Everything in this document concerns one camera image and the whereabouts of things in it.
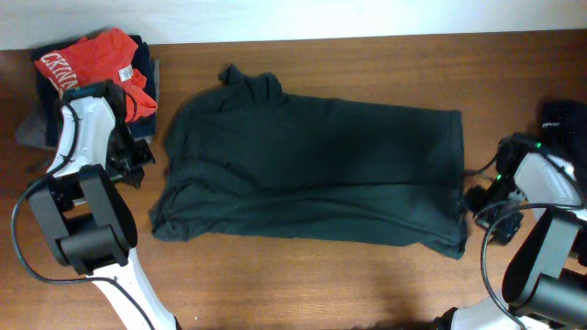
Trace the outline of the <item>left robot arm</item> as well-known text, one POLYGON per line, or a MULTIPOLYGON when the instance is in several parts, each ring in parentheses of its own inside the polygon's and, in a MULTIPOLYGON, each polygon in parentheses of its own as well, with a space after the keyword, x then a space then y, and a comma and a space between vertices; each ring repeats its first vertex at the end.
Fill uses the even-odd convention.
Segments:
POLYGON ((154 161, 132 136, 127 93, 111 80, 67 90, 58 101, 62 129, 47 172, 20 197, 35 216, 52 256, 74 279, 92 283, 128 329, 177 329, 138 260, 138 230, 117 185, 135 189, 154 161))

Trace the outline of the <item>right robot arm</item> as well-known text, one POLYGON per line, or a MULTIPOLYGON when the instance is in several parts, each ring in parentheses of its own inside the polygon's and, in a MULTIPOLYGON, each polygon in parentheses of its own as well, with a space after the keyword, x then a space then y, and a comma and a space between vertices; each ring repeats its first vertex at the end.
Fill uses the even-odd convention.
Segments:
POLYGON ((492 184, 475 186, 464 209, 485 230, 480 268, 488 296, 451 308, 432 329, 583 329, 586 277, 566 269, 568 259, 586 263, 586 188, 572 157, 536 137, 515 133, 502 139, 491 161, 492 184), (487 274, 489 244, 505 245, 517 233, 523 212, 536 223, 511 259, 500 291, 487 274))

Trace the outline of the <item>dark green t-shirt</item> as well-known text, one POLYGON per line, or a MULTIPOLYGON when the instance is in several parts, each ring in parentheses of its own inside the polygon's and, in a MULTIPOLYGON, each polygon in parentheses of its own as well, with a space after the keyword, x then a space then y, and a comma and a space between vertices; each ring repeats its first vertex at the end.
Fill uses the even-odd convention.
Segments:
POLYGON ((312 238, 459 259, 461 114, 287 93, 271 73, 229 66, 187 102, 165 140, 153 235, 312 238))

